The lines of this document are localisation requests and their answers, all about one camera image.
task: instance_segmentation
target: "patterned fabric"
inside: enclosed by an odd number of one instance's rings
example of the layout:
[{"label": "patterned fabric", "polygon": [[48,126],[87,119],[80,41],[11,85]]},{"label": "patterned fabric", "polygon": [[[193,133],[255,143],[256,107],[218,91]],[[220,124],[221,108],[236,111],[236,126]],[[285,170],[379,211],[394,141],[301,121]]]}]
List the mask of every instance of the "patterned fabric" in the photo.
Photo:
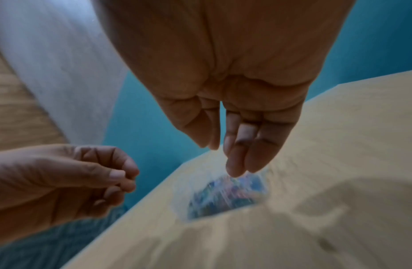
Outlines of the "patterned fabric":
[{"label": "patterned fabric", "polygon": [[118,207],[100,220],[68,223],[0,247],[0,269],[59,269],[127,209]]}]

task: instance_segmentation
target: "blue wall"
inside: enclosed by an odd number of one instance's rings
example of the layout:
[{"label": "blue wall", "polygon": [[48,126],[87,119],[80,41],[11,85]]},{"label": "blue wall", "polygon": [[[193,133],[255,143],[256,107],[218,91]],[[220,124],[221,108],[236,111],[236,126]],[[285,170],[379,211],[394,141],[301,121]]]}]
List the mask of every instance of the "blue wall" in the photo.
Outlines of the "blue wall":
[{"label": "blue wall", "polygon": [[[308,99],[340,83],[407,70],[412,70],[412,0],[358,0]],[[132,74],[117,100],[104,144],[127,151],[141,170],[138,190],[126,197],[128,206],[183,162],[205,152],[172,127]]]}]

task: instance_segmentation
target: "wooden table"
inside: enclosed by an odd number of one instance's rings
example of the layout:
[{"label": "wooden table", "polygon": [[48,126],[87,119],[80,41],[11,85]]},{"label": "wooden table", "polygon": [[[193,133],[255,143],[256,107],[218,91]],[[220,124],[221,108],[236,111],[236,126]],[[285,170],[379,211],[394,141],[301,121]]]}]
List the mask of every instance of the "wooden table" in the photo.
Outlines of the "wooden table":
[{"label": "wooden table", "polygon": [[184,164],[65,268],[412,268],[412,71],[308,101],[265,204],[178,220],[175,182],[224,162]]}]

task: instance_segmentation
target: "colorful object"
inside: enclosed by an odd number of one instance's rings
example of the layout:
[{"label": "colorful object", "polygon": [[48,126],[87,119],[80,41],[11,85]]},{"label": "colorful object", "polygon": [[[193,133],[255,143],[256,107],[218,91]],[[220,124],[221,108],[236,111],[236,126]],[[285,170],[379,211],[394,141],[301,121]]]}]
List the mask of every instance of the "colorful object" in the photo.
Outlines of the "colorful object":
[{"label": "colorful object", "polygon": [[262,201],[267,194],[264,181],[255,174],[239,178],[222,176],[194,194],[188,205],[188,219],[212,216]]}]

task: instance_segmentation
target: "wooden floor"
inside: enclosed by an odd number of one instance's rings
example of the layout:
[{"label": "wooden floor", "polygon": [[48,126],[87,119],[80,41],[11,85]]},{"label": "wooden floor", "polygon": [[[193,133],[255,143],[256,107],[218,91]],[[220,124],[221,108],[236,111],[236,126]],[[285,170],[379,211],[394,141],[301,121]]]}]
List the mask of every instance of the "wooden floor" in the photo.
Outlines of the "wooden floor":
[{"label": "wooden floor", "polygon": [[0,55],[0,150],[65,142]]}]

